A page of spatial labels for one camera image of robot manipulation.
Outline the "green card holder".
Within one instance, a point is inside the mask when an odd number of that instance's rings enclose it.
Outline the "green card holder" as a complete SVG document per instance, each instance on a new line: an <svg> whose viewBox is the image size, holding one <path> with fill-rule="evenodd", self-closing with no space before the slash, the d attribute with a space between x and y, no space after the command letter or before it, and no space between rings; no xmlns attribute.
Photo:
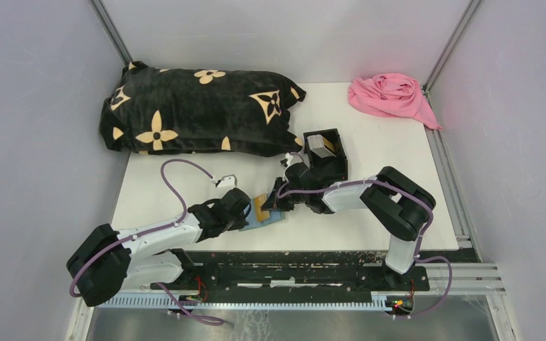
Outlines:
<svg viewBox="0 0 546 341"><path fill-rule="evenodd" d="M274 224L276 222L281 222L285 219L285 213L279 210L270 210L271 217L268 220L265 220L264 222L257 222L255 219L255 214L253 212L254 208L254 198L252 198L252 212L250 214L250 217L248 218L249 225L245 227L244 229L241 229L241 232L248 231L251 229L257 229L261 227L266 227L268 225Z"/></svg>

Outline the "gold credit card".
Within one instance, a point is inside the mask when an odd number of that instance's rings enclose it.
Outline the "gold credit card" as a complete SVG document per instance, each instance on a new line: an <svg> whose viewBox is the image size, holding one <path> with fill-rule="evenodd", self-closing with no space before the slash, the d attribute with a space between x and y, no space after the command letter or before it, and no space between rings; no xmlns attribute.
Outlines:
<svg viewBox="0 0 546 341"><path fill-rule="evenodd" d="M254 208L253 212L255 214L255 219L257 222L264 222L265 220L268 220L271 217L269 210L264 210L262 208L263 204L267 201L267 194L263 193L261 195L258 195L257 197L254 197Z"/></svg>

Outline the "black card box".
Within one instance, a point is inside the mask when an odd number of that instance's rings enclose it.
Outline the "black card box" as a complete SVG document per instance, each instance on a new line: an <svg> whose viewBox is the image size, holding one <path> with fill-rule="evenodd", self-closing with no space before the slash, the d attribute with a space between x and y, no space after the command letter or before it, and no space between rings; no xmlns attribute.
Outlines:
<svg viewBox="0 0 546 341"><path fill-rule="evenodd" d="M314 177L324 185L348 179L348 159L337 129L304 133L304 151Z"/></svg>

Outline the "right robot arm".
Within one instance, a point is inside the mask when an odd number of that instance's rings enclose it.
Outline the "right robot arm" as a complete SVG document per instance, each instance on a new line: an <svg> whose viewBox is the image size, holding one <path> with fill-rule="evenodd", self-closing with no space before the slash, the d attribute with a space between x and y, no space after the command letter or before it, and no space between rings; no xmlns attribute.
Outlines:
<svg viewBox="0 0 546 341"><path fill-rule="evenodd" d="M288 212L304 204L316 214L343 210L369 210L390 233L383 283L400 290L410 282L423 234L434 219L434 197L392 166L364 180L333 184L320 181L303 162L285 168L267 199L263 211Z"/></svg>

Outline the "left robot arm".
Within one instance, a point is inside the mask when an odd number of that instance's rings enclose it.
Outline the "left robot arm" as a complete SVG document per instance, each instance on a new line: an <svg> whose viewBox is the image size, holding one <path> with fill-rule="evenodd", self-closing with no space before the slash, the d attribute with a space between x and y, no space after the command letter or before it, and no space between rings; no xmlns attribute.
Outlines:
<svg viewBox="0 0 546 341"><path fill-rule="evenodd" d="M188 288L196 275L182 248L246 227L251 209L249 196L233 188L164 222L123 230L102 224L68 259L70 292L95 307L121 290L153 283Z"/></svg>

